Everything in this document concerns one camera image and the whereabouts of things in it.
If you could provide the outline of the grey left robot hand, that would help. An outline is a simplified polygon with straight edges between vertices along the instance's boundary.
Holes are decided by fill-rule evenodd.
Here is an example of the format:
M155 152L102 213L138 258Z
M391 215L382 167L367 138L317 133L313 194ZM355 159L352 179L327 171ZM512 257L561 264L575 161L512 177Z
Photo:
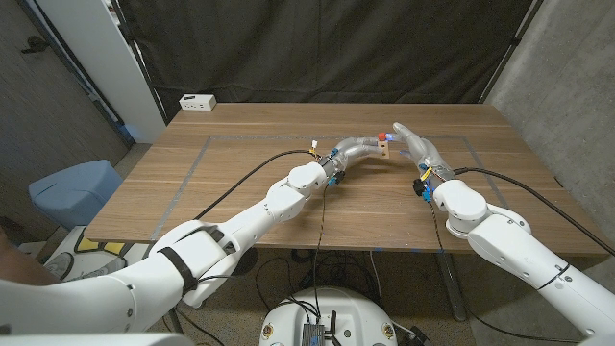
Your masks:
M376 137L348 137L340 141L319 164L330 179L336 173L345 171L358 159L369 155L380 156L382 153Z

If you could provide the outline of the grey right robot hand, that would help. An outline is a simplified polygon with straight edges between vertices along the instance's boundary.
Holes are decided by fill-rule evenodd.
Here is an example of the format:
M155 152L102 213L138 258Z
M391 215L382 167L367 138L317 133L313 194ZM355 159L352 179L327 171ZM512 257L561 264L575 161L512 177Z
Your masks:
M419 179L430 187L437 188L446 181L453 180L453 169L442 159L436 147L426 138L419 137L399 122L393 125L394 140L407 145L400 154L412 161L418 171Z

